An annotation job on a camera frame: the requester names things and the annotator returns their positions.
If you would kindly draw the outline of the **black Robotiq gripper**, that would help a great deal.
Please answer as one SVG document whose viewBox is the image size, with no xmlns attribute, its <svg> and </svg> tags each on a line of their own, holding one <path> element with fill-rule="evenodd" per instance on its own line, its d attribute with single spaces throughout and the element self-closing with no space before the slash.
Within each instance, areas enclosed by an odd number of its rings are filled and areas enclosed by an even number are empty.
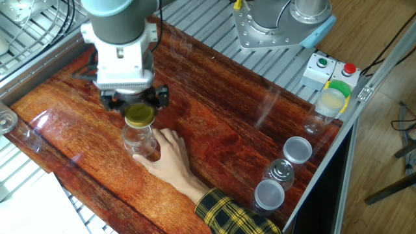
<svg viewBox="0 0 416 234">
<path fill-rule="evenodd" d="M 121 94 L 115 91 L 102 90 L 99 100 L 107 111 L 124 113 L 128 106 L 141 103 L 154 109 L 167 108 L 169 106 L 170 93 L 167 84 L 156 89 L 150 87 L 137 94 Z"/>
</svg>

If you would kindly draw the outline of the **bare human hand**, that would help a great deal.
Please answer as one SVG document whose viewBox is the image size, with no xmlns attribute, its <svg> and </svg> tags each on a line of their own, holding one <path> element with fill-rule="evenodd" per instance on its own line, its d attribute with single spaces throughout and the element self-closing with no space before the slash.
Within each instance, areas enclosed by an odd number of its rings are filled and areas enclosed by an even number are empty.
<svg viewBox="0 0 416 234">
<path fill-rule="evenodd" d="M 134 160 L 197 204 L 210 188 L 191 172 L 184 139 L 168 128 L 153 128 L 153 133 L 160 145 L 160 159 L 152 162 L 142 155 L 133 155 Z"/>
</svg>

